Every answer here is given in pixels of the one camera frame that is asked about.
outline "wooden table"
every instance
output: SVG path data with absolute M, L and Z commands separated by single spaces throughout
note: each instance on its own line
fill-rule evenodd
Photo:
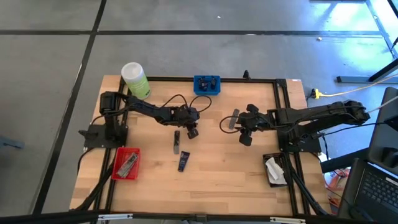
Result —
M 99 92 L 117 91 L 119 81 L 119 75 L 104 76 Z M 287 85 L 291 107 L 305 108 L 301 81 L 287 80 Z M 185 96 L 188 103 L 195 97 L 192 82 L 150 82 L 150 87 L 152 93 L 146 101 L 155 105 L 164 104 L 177 93 Z M 275 108 L 272 85 L 222 83 L 221 93 L 211 99 L 212 106 L 200 113 L 199 136 L 195 139 L 188 139 L 185 128 L 162 126 L 153 118 L 129 113 L 127 147 L 141 149 L 139 175 L 135 181 L 116 182 L 112 211 L 292 215 L 288 188 L 270 188 L 262 164 L 263 154 L 279 151 L 276 131 L 253 133 L 252 146 L 246 147 L 239 143 L 238 133 L 225 134 L 218 127 L 222 118 L 231 115 L 235 108 L 244 111 L 249 103 L 262 112 Z M 169 106 L 181 104 L 181 99 L 174 99 Z M 199 98 L 193 106 L 200 110 L 207 104 L 208 99 Z M 97 101 L 93 117 L 99 115 L 99 105 Z M 228 130 L 228 121 L 223 127 Z M 181 131 L 180 150 L 191 153 L 182 173 L 177 171 L 180 156 L 173 153 L 177 129 Z M 318 159 L 309 153 L 300 155 L 306 186 L 323 209 L 330 212 Z M 103 156 L 104 149 L 94 149 L 83 158 L 70 208 L 79 206 L 97 184 Z M 302 212 L 297 186 L 295 192 Z M 104 208 L 107 193 L 108 184 L 100 208 Z

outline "red box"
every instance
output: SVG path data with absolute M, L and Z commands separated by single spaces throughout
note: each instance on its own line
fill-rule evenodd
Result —
M 138 156 L 137 161 L 132 166 L 129 175 L 127 175 L 126 178 L 122 178 L 119 175 L 117 175 L 117 172 L 133 152 L 135 152 Z M 139 167 L 140 159 L 141 159 L 141 155 L 139 154 L 138 148 L 119 147 L 118 150 L 116 151 L 116 158 L 114 161 L 113 171 L 112 171 L 112 179 L 113 180 L 135 180 L 138 176 L 138 167 Z

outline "blue container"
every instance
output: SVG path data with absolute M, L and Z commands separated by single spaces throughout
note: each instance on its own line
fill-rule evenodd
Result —
M 207 90 L 199 89 L 199 79 L 201 79 L 203 77 L 205 78 L 205 82 L 208 83 Z M 210 84 L 212 77 L 215 77 L 217 80 L 216 88 L 214 90 L 211 89 L 211 84 Z M 216 95 L 218 95 L 218 93 L 221 91 L 220 76 L 219 75 L 195 75 L 193 77 L 193 91 L 198 96 L 202 96 L 202 95 L 216 96 Z

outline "bottle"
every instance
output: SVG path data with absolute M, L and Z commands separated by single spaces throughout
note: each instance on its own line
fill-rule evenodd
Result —
M 136 96 L 140 100 L 149 96 L 150 88 L 148 79 L 140 64 L 136 62 L 125 64 L 122 68 L 122 77 L 133 96 Z

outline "gray floor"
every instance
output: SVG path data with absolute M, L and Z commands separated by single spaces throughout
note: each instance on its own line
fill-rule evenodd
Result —
M 3 0 L 0 29 L 91 30 L 99 4 L 94 0 Z M 377 25 L 365 3 L 108 0 L 99 28 L 342 31 L 377 30 Z M 21 151 L 0 149 L 0 176 L 4 180 L 0 186 L 0 216 L 30 212 L 87 40 L 85 35 L 0 35 L 0 135 L 26 144 Z M 248 69 L 256 78 L 299 78 L 306 92 L 319 88 L 324 93 L 336 93 L 363 86 L 337 84 L 336 76 L 369 76 L 392 59 L 386 42 L 378 36 L 323 37 L 322 41 L 304 36 L 97 36 L 44 212 L 68 209 L 83 147 L 77 131 L 86 129 L 90 122 L 103 75 L 120 74 L 125 63 L 141 63 L 148 76 L 241 77 Z M 372 109 L 380 105 L 387 86 L 310 99 L 308 104 L 352 99 Z M 372 114 L 369 122 L 376 115 Z M 366 147 L 372 129 L 363 127 L 328 136 L 330 156 Z

